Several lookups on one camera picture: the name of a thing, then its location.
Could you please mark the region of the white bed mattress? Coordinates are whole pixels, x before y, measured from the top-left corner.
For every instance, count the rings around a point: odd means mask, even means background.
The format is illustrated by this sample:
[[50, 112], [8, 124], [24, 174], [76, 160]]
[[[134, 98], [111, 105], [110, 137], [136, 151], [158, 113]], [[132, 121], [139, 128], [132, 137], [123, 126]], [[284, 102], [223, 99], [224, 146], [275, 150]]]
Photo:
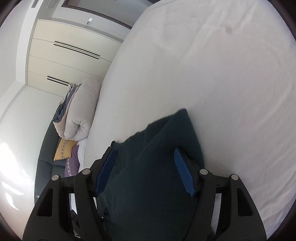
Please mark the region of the white bed mattress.
[[147, 8], [104, 78], [84, 167], [181, 108], [206, 168], [237, 173], [274, 235], [295, 202], [295, 2]]

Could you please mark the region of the folded beige duvet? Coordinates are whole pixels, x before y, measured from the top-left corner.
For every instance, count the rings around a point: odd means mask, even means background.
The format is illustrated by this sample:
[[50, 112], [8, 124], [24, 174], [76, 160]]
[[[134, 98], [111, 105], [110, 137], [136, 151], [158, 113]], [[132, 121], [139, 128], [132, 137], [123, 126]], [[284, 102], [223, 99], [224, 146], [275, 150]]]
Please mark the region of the folded beige duvet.
[[94, 77], [68, 85], [52, 119], [60, 138], [78, 142], [88, 137], [101, 86], [102, 83]]

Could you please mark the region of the purple patterned pillow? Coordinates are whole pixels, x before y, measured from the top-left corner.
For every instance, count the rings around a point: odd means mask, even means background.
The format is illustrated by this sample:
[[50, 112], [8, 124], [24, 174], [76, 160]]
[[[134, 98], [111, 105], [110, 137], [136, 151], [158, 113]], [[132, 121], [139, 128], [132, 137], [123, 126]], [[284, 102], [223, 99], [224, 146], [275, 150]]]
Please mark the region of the purple patterned pillow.
[[79, 145], [76, 145], [71, 151], [71, 157], [66, 160], [64, 177], [76, 176], [78, 174], [80, 168], [78, 149]]

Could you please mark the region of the dark green sweater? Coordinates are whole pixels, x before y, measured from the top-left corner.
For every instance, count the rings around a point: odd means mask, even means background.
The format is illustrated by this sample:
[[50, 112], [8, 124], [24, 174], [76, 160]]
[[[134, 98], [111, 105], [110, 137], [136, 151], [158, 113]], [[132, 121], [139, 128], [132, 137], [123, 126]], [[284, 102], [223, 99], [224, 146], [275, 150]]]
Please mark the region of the dark green sweater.
[[109, 213], [105, 230], [111, 240], [185, 240], [192, 227], [210, 233], [210, 218], [193, 224], [199, 195], [186, 191], [174, 161], [180, 150], [197, 170], [205, 166], [185, 109], [112, 147], [116, 162], [97, 198], [98, 211]]

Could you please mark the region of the dark grey headboard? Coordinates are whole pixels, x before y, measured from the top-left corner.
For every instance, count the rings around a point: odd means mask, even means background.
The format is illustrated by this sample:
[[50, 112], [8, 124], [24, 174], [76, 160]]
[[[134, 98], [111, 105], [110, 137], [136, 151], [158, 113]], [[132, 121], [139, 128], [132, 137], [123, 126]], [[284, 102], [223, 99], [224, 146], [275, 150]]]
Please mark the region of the dark grey headboard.
[[43, 189], [53, 175], [64, 177], [65, 160], [54, 161], [61, 138], [53, 122], [50, 123], [40, 149], [35, 177], [34, 203], [39, 199]]

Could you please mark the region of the cream wardrobe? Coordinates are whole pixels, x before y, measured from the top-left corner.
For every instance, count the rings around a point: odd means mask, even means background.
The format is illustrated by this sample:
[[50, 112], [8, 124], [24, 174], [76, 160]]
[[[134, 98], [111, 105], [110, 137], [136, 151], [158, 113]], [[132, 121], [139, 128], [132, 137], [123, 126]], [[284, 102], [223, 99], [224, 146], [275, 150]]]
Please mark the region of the cream wardrobe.
[[27, 84], [58, 96], [87, 78], [102, 83], [121, 40], [53, 20], [37, 20], [27, 67]]

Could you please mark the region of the yellow patterned pillow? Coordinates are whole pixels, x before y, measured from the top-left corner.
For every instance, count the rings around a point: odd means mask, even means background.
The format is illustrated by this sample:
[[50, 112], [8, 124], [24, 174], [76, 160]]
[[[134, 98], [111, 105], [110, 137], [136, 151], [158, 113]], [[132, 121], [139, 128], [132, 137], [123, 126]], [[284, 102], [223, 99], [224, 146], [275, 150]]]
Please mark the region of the yellow patterned pillow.
[[69, 159], [72, 155], [72, 149], [76, 145], [76, 141], [61, 139], [55, 152], [54, 161]]

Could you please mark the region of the wall light switch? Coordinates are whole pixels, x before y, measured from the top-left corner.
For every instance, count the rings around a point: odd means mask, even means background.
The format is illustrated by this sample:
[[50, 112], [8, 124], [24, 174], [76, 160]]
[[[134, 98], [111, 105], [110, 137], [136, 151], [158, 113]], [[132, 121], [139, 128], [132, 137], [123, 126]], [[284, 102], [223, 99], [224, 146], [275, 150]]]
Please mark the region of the wall light switch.
[[93, 21], [93, 18], [89, 18], [89, 20], [87, 21], [87, 25], [90, 25]]

